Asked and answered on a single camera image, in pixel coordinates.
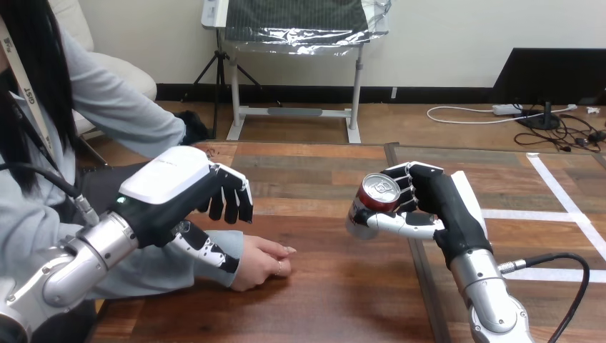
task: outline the white wall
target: white wall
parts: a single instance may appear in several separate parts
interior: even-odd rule
[[[156,82],[193,82],[215,50],[202,0],[80,2],[96,51]],[[491,87],[514,46],[606,48],[605,0],[393,0],[390,18],[389,35],[364,53],[363,86]],[[240,57],[262,84],[353,83],[354,54]],[[202,81],[214,83],[214,72]]]

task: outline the woman's hand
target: woman's hand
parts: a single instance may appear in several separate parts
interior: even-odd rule
[[[272,276],[288,277],[292,272],[288,257],[297,250],[261,237],[244,235],[244,251],[232,289],[243,292],[263,284]]]

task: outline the white chair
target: white chair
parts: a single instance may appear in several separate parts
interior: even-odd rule
[[[99,64],[104,66],[107,70],[122,78],[135,89],[139,90],[144,96],[147,96],[151,100],[156,99],[156,82],[145,71],[142,71],[127,61],[93,52],[93,37],[78,0],[49,0],[49,3],[51,4],[57,21],[61,24],[61,27],[67,30],[69,34],[71,34],[71,36],[91,54],[93,59],[99,62]],[[99,156],[83,138],[83,135],[93,131],[95,126],[76,111],[74,111],[74,121],[76,122],[77,134],[84,143],[84,146],[95,155],[99,161],[106,164],[101,156]]]

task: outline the monitor stand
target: monitor stand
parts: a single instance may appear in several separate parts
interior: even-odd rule
[[[538,109],[534,110],[524,110],[521,114],[516,114],[516,118],[532,116],[533,114],[545,113],[544,116],[536,116],[533,118],[526,118],[516,120],[521,125],[525,127],[536,129],[536,130],[555,130],[560,127],[560,118],[554,116],[551,112],[551,102],[545,102],[545,109],[540,111]]]

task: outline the table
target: table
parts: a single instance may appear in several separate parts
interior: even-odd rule
[[[582,218],[567,213],[570,205],[565,208],[537,172],[536,159],[589,219],[597,235],[592,242],[587,238],[590,231],[587,224]],[[390,164],[420,160],[443,166],[447,172],[465,171],[483,209],[488,238],[499,263],[551,252],[574,252],[586,258],[592,270],[592,282],[575,318],[558,342],[603,341],[606,334],[603,324],[606,319],[603,306],[606,297],[606,251],[603,249],[606,246],[606,164],[602,156],[543,153],[528,156],[522,152],[393,145],[389,160]],[[473,342],[467,310],[444,265],[441,250],[434,242],[412,244],[420,245],[423,266],[432,274],[425,282],[429,284],[426,287],[437,292],[432,306],[441,321],[438,330],[443,342]],[[507,282],[510,292],[526,307],[533,337],[537,342],[546,342],[578,290],[580,265],[563,261],[538,267],[541,268],[526,269],[506,277],[510,278]],[[562,281],[568,277],[575,282]]]
[[[364,175],[387,167],[383,146],[208,143],[217,162],[247,175],[252,225],[295,247],[294,274],[236,293],[197,280],[158,297],[104,305],[92,342],[434,342],[405,239],[351,237],[344,220]]]
[[[559,342],[601,342],[606,334],[606,262],[596,248],[606,237],[601,156],[538,155],[582,212],[573,216],[536,170],[536,157],[521,152],[244,142],[200,148],[251,180],[255,218],[235,227],[202,214],[191,219],[202,229],[236,228],[292,245],[299,250],[294,275],[243,294],[198,280],[172,294],[112,301],[92,342],[471,342],[467,311],[434,242],[388,234],[361,242],[343,227],[366,173],[411,160],[466,172],[498,262],[559,251],[585,257],[592,283]],[[597,232],[592,241],[580,227],[588,232],[587,222]],[[541,267],[509,274],[507,284],[535,339],[545,342],[579,286],[562,279],[578,278],[579,267]]]

